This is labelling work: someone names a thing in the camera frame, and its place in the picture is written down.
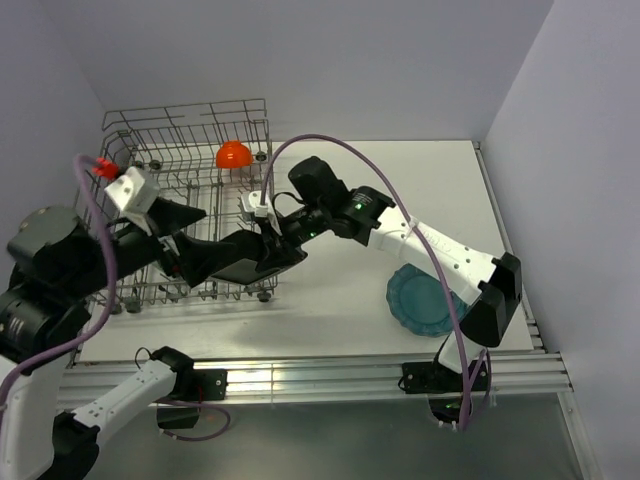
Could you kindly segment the black square floral plate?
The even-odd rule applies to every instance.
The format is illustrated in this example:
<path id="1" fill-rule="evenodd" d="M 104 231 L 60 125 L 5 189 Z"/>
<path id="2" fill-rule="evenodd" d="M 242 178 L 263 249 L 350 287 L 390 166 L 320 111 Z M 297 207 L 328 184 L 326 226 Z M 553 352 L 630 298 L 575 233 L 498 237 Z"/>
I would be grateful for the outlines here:
<path id="1" fill-rule="evenodd" d="M 257 272 L 256 265 L 263 254 L 262 236 L 262 233 L 239 230 L 225 237 L 221 242 L 233 243 L 237 248 L 236 253 L 231 256 L 224 268 L 209 277 L 227 283 L 246 286 L 261 282 L 295 267 L 293 266 L 284 271 Z"/>

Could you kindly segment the orange bowl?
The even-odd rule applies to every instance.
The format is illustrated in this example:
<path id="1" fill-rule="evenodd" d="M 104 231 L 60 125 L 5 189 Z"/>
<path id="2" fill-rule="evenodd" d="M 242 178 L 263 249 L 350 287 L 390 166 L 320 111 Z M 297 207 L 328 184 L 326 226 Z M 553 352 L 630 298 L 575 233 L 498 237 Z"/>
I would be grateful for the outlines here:
<path id="1" fill-rule="evenodd" d="M 219 169 L 241 169 L 251 166 L 252 163 L 251 150 L 237 140 L 224 142 L 215 156 L 215 164 Z"/>

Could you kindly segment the teal round plate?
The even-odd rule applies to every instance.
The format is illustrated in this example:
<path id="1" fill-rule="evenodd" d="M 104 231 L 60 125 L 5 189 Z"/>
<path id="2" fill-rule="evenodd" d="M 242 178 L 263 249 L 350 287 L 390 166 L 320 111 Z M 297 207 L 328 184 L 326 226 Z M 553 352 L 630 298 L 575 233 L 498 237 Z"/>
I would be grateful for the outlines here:
<path id="1" fill-rule="evenodd" d="M 453 331 L 439 280 L 413 265 L 394 272 L 387 282 L 386 301 L 391 315 L 414 335 L 437 338 Z"/>

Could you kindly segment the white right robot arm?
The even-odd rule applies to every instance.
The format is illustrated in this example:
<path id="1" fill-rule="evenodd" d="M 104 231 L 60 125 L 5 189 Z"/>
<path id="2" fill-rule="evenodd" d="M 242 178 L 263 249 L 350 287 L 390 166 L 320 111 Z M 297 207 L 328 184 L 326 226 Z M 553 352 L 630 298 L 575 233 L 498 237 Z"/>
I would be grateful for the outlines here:
<path id="1" fill-rule="evenodd" d="M 452 390 L 473 382 L 491 348 L 499 346 L 522 298 L 520 260 L 474 250 L 410 215 L 394 189 L 348 188 L 318 157 L 309 157 L 289 172 L 301 208 L 288 216 L 275 209 L 265 188 L 245 196 L 245 209 L 273 238 L 276 260 L 330 231 L 364 247 L 393 256 L 435 278 L 445 301 L 459 298 L 463 314 L 450 314 L 453 331 L 433 365 L 435 383 Z"/>

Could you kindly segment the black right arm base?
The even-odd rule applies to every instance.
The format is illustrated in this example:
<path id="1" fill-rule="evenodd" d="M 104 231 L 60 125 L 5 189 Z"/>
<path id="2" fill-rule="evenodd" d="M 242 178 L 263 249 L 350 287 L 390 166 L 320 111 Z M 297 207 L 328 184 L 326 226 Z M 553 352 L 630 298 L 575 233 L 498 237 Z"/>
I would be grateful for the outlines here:
<path id="1" fill-rule="evenodd" d="M 478 363 L 477 360 L 470 362 L 469 377 L 472 377 Z M 486 391 L 492 380 L 485 357 L 482 357 L 479 364 L 478 373 L 471 386 L 472 393 Z M 406 394 L 461 395 L 463 393 L 462 375 L 449 370 L 435 360 L 405 362 L 401 365 L 401 370 L 402 375 L 397 386 Z"/>

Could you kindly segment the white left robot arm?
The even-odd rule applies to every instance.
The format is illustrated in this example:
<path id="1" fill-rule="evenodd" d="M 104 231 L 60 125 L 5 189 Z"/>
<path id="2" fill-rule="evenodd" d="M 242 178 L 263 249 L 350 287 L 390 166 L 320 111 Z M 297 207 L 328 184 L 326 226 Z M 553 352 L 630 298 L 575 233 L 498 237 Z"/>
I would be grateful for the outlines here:
<path id="1" fill-rule="evenodd" d="M 158 199 L 151 230 L 129 224 L 89 231 L 67 207 L 33 212 L 8 244 L 15 268 L 1 296 L 1 475 L 5 479 L 81 479 L 108 440 L 155 402 L 215 408 L 224 397 L 222 371 L 198 374 L 193 360 L 170 347 L 108 393 L 70 412 L 57 397 L 73 351 L 84 342 L 88 300 L 106 290 L 111 312 L 116 284 L 160 263 L 198 284 L 224 251 L 183 230 L 203 210 Z"/>

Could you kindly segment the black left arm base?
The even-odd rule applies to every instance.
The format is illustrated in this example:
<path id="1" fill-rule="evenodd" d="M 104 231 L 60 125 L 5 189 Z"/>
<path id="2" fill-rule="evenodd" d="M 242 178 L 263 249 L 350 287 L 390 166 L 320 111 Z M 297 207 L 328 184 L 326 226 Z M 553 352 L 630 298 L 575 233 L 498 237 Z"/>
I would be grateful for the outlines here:
<path id="1" fill-rule="evenodd" d="M 221 401 L 226 397 L 228 372 L 225 369 L 196 369 L 190 386 L 180 400 L 203 403 Z M 161 429 L 175 431 L 193 429 L 199 422 L 200 409 L 174 409 L 159 406 L 156 409 L 157 425 Z"/>

